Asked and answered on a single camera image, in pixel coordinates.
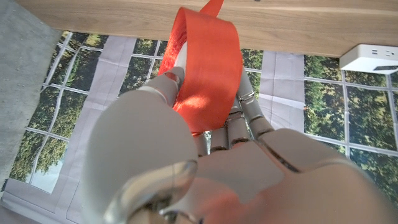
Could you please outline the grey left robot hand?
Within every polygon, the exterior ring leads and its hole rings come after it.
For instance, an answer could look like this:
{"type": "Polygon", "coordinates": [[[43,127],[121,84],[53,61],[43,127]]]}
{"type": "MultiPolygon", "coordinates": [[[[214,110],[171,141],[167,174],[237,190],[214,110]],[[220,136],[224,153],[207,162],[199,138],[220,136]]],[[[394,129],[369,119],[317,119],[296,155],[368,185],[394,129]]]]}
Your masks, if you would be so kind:
{"type": "Polygon", "coordinates": [[[396,223],[397,209],[338,151],[274,129],[242,74],[211,153],[172,103],[180,67],[112,102],[81,178],[83,223],[396,223]]]}

